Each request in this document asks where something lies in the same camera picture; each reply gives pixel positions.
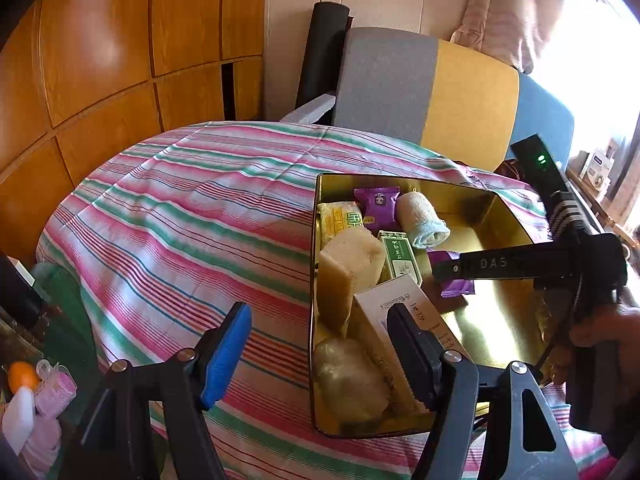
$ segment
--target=yellow fabric panel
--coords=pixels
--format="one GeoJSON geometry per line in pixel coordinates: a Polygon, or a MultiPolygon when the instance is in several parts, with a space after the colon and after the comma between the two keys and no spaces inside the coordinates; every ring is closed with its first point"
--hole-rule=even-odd
{"type": "Polygon", "coordinates": [[[495,170],[511,138],[519,85],[514,68],[439,40],[420,145],[475,168],[495,170]]]}

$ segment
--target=blue gripper pad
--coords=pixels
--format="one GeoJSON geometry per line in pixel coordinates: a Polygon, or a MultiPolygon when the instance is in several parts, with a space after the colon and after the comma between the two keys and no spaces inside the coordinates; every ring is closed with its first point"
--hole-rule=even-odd
{"type": "Polygon", "coordinates": [[[220,327],[214,329],[210,342],[212,353],[211,348],[206,348],[208,344],[202,349],[203,355],[198,357],[199,360],[210,355],[209,361],[202,363],[205,367],[204,387],[200,394],[200,402],[207,410],[224,396],[251,332],[251,322],[249,305],[236,302],[220,327]]]}

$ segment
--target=person's thumb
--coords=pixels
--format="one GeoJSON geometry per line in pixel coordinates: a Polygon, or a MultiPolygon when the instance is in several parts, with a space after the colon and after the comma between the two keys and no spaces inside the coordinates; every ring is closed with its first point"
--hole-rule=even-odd
{"type": "Polygon", "coordinates": [[[569,339],[580,347],[640,340],[640,309],[622,304],[599,306],[591,317],[572,327],[569,339]]]}

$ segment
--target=yellow package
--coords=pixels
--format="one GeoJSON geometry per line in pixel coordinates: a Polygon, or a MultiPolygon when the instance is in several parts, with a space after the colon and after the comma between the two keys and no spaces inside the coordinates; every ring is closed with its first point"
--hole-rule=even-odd
{"type": "Polygon", "coordinates": [[[362,214],[355,202],[331,202],[318,204],[320,213],[320,248],[323,248],[340,231],[362,225],[362,214]]]}

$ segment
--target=rolled towel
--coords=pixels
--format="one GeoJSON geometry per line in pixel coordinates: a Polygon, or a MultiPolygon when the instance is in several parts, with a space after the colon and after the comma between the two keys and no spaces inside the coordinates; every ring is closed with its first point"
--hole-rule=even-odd
{"type": "Polygon", "coordinates": [[[419,191],[410,191],[398,198],[396,218],[416,249],[436,246],[451,233],[444,220],[438,218],[431,202],[419,191]]]}

